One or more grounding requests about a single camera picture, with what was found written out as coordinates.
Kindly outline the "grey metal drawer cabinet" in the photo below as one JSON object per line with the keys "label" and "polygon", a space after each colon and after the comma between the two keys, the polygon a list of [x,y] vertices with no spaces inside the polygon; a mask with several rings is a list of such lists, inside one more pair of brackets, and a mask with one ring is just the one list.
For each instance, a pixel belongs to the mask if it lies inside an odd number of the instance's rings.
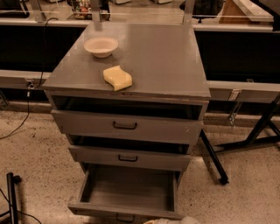
{"label": "grey metal drawer cabinet", "polygon": [[[210,98],[197,41],[182,24],[119,24],[78,39],[44,84],[52,109],[128,116],[153,116],[202,121]],[[111,37],[118,47],[107,58],[96,58],[84,44]],[[103,78],[105,69],[119,66],[132,85],[115,91]],[[65,134],[70,146],[189,155],[195,144],[147,142]]]}

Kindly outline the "black stand left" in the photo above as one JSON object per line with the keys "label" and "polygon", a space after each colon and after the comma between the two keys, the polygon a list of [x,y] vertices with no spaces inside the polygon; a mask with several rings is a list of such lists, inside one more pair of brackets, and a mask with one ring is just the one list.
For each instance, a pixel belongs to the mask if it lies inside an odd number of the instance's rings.
{"label": "black stand left", "polygon": [[8,198],[7,198],[8,206],[3,206],[1,208],[0,217],[3,218],[7,216],[10,218],[10,224],[19,224],[18,204],[17,204],[15,185],[20,182],[20,177],[15,176],[12,172],[9,172],[6,175],[6,181],[7,181],[7,190],[8,190]]}

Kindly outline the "grey middle drawer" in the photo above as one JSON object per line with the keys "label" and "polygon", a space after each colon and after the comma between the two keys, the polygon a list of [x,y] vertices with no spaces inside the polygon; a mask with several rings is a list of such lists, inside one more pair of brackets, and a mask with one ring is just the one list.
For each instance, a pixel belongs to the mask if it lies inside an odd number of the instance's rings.
{"label": "grey middle drawer", "polygon": [[177,172],[185,171],[191,158],[189,155],[165,152],[120,150],[77,145],[70,146],[69,151],[76,162]]}

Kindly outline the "grey bottom drawer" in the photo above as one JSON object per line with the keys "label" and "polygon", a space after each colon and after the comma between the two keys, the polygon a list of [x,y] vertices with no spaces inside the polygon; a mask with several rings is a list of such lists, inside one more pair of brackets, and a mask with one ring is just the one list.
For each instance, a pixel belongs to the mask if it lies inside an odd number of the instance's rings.
{"label": "grey bottom drawer", "polygon": [[177,189],[173,171],[92,164],[68,208],[77,215],[125,222],[141,217],[180,220]]}

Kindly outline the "grey top drawer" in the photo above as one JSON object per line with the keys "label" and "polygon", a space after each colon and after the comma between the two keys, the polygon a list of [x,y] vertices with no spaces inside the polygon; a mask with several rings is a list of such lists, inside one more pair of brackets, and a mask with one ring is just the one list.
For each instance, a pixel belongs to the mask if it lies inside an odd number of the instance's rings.
{"label": "grey top drawer", "polygon": [[196,144],[202,121],[52,110],[63,134],[170,144]]}

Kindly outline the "yellow wavy sponge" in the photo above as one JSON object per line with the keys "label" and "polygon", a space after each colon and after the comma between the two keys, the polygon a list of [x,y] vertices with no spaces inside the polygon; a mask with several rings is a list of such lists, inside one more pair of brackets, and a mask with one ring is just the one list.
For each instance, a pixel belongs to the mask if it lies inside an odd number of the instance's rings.
{"label": "yellow wavy sponge", "polygon": [[115,91],[128,88],[132,85],[132,77],[119,66],[113,66],[103,71],[104,80],[109,83]]}

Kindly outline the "black floor stand right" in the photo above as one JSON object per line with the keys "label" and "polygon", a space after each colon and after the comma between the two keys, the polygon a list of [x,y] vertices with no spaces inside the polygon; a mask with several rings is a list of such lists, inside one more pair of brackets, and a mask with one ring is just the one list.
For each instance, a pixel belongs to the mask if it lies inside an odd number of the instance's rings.
{"label": "black floor stand right", "polygon": [[[275,144],[280,142],[280,129],[271,121],[271,118],[275,115],[277,111],[277,106],[280,102],[280,94],[269,104],[269,106],[264,110],[261,118],[256,123],[255,127],[251,130],[248,137],[240,142],[233,143],[223,143],[220,145],[212,146],[207,138],[206,133],[202,130],[199,136],[206,147],[206,150],[212,159],[218,173],[220,174],[220,183],[222,185],[228,184],[228,175],[223,169],[220,160],[216,156],[217,152],[228,152],[243,149],[250,149],[257,146],[265,146],[269,144]],[[259,138],[261,132],[269,127],[274,133],[274,136],[266,136]]]}

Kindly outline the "white paper bowl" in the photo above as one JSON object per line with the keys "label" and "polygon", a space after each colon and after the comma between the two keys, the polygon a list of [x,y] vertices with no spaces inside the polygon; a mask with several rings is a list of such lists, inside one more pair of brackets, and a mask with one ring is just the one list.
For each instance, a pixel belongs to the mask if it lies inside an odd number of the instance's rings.
{"label": "white paper bowl", "polygon": [[96,58],[107,58],[118,47],[118,41],[111,37],[98,37],[87,40],[84,48]]}

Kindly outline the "grey drawer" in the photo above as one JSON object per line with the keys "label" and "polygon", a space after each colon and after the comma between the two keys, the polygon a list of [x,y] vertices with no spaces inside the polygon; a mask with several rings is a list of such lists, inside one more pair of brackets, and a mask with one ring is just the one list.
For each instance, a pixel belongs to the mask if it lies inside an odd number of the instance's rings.
{"label": "grey drawer", "polygon": [[52,110],[63,134],[170,144],[196,144],[202,121]]}
{"label": "grey drawer", "polygon": [[177,172],[185,171],[191,158],[189,155],[165,152],[120,150],[77,145],[70,146],[69,151],[76,162]]}
{"label": "grey drawer", "polygon": [[173,171],[92,164],[68,208],[77,215],[125,222],[141,217],[180,220],[177,189]]}

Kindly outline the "grey metal rail barrier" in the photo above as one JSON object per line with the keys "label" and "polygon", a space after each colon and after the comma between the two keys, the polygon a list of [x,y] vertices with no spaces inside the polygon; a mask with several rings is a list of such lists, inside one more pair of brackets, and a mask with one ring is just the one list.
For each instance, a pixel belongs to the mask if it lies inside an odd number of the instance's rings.
{"label": "grey metal rail barrier", "polygon": [[[280,92],[280,31],[252,24],[192,24],[199,54],[214,101],[225,101],[239,91],[238,101],[266,102]],[[124,34],[115,22],[95,24],[52,22],[48,26],[0,25],[0,78],[2,88],[22,88],[25,79],[51,73],[89,32],[104,29]]]}

